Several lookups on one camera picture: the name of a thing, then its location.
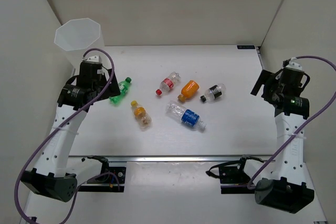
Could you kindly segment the green plastic soda bottle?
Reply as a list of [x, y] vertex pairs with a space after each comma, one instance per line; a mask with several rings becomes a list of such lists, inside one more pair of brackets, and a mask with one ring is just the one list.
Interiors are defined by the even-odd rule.
[[126, 77], [125, 80], [119, 82], [119, 90], [120, 94], [115, 97], [110, 97], [109, 100], [112, 104], [118, 105], [120, 101], [125, 97], [128, 93], [131, 86], [132, 79], [130, 77]]

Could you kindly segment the clear bottle yellow cap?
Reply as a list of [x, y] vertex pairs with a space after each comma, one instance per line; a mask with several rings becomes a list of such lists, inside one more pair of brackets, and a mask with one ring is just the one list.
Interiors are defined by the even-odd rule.
[[152, 119], [142, 105], [134, 100], [131, 102], [131, 109], [136, 121], [139, 124], [139, 127], [142, 130], [145, 130], [151, 126]]

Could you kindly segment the clear bottle blue label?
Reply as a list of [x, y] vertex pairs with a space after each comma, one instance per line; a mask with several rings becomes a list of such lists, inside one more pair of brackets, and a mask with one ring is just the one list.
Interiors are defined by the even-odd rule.
[[186, 107], [170, 101], [166, 106], [166, 114], [178, 121], [179, 123], [193, 129], [203, 132], [206, 128], [206, 123], [194, 111]]

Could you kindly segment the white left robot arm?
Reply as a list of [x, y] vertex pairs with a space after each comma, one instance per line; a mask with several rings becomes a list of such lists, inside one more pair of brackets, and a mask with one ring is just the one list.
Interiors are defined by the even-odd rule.
[[79, 74], [70, 78], [57, 101], [53, 130], [57, 133], [42, 148], [31, 170], [23, 172], [20, 181], [37, 195], [68, 202], [82, 183], [95, 178], [105, 182], [110, 176], [108, 159], [84, 157], [67, 166], [68, 157], [80, 124], [88, 109], [81, 108], [94, 99], [108, 83], [102, 63], [84, 60]]

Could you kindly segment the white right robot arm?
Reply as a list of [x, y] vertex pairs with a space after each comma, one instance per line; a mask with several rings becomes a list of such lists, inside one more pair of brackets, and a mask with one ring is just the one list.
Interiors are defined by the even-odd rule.
[[236, 177], [248, 183], [259, 205], [296, 214], [313, 202], [303, 171], [304, 124], [310, 103], [300, 95], [310, 81], [301, 66], [283, 67], [272, 73], [262, 70], [251, 94], [275, 108], [277, 150], [266, 162], [248, 160], [236, 168]]

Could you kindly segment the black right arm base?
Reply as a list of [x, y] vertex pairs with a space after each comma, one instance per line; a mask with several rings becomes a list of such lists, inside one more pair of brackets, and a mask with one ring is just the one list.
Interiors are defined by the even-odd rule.
[[247, 188], [250, 177], [244, 172], [248, 160], [264, 163], [261, 158], [243, 155], [239, 160], [214, 165], [205, 173], [211, 178], [220, 180], [222, 195], [254, 194], [253, 189]]

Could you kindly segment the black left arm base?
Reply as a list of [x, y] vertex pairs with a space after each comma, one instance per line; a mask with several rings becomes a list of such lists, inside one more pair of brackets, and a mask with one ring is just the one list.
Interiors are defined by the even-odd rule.
[[78, 182], [79, 192], [123, 193], [127, 174], [126, 164], [113, 164], [106, 157], [88, 156], [81, 160], [97, 164], [98, 174], [89, 175], [82, 184]]

